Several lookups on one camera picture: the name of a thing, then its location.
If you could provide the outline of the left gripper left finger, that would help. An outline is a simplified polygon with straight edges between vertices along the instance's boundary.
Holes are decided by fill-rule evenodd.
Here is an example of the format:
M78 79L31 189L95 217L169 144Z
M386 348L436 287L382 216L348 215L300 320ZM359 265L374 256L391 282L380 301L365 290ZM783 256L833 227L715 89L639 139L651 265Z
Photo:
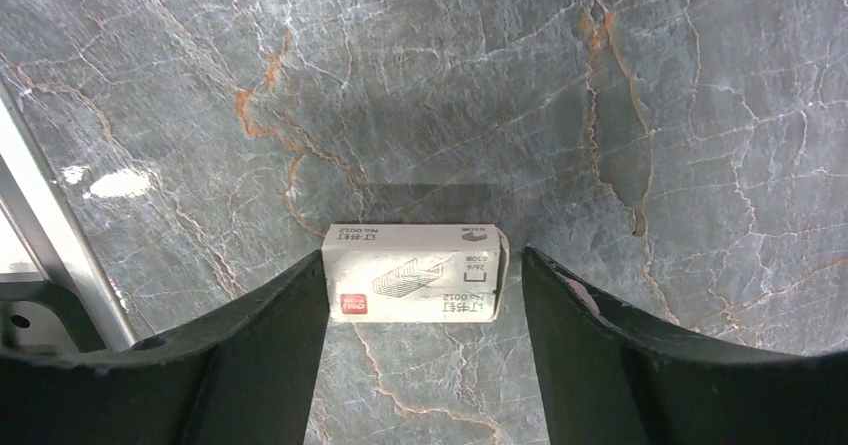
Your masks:
M300 444L329 306L319 252L115 352L1 353L5 444Z

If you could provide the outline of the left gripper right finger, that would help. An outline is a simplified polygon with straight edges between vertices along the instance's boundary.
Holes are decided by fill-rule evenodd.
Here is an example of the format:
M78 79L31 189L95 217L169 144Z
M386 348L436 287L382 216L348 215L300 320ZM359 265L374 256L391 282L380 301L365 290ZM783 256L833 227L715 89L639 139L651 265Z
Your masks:
M526 248L522 289L554 444L843 444L847 355L702 335Z

